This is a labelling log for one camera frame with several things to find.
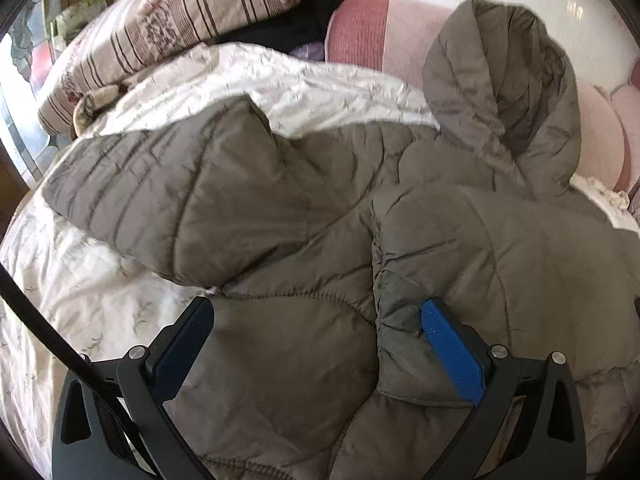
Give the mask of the grey-brown hooded puffer jacket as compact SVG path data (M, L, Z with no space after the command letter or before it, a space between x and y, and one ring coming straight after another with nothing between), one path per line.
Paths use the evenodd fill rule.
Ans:
M434 126L288 139L246 96L80 142L43 196L216 325L169 405L221 479L417 479L465 418L420 335L442 298L517 356L566 355L595 477L639 414L639 239L570 186L575 75L522 6L466 0L422 72Z

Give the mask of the white floral bed sheet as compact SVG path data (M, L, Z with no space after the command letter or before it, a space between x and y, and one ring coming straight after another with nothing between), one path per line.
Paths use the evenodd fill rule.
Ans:
M274 130L293 138L352 122L433 122L419 88L376 70L309 63L249 44L200 44L134 77L92 133L157 127L237 94L250 96ZM192 289L159 278L71 226L40 190L18 207L2 240L1 261L58 332L95 359L118 358L150 341L193 296ZM65 373L3 309L1 418L43 478L51 474L54 412Z

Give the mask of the stained glass window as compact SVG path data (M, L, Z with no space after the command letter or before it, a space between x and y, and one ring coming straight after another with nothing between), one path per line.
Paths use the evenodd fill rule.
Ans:
M27 0L1 37L1 144L31 188L70 145L67 134L50 136L38 119L37 98L50 73L51 23L61 0Z

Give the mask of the floral box by window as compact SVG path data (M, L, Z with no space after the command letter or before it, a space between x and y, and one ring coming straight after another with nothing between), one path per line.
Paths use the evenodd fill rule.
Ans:
M59 13L51 23L53 38L72 41L107 8L106 0L80 0Z

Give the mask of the pink padded headboard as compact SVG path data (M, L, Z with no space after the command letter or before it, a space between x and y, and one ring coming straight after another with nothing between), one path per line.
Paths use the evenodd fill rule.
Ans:
M451 11L418 0L345 0L332 14L326 60L395 76L422 88L422 67ZM639 89L611 93L577 83L582 151L577 172L614 191L639 188Z

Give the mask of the striped floral bolster pillow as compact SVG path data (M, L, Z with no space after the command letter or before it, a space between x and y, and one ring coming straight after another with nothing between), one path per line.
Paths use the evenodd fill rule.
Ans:
M300 0L117 0L55 62L38 98L50 136L70 131L79 100L205 40L272 18Z

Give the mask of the purple cloth item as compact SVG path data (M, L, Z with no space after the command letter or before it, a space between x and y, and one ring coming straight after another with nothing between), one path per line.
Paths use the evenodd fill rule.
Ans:
M308 62L323 63L326 60L326 49L321 41L308 42L288 52L293 58Z

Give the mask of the black garment by headboard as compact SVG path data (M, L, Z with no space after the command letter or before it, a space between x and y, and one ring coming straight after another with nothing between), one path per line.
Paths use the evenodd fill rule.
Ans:
M323 42L334 11L344 0L300 0L297 6L263 21L228 32L212 44L257 44L285 54L303 44Z

